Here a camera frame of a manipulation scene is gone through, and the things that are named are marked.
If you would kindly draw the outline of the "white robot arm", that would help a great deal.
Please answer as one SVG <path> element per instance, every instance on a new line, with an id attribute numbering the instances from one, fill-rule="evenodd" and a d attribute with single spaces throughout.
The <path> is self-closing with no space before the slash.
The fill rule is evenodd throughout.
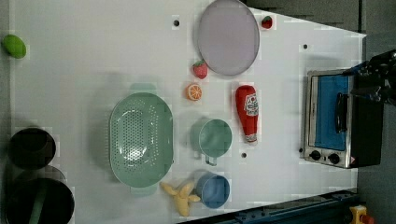
<path id="1" fill-rule="evenodd" d="M 354 77 L 367 86 L 358 84 L 350 91 L 355 97 L 373 102 L 395 105 L 395 50 L 372 57 L 369 61 L 351 67 L 342 73 L 345 77 Z"/>

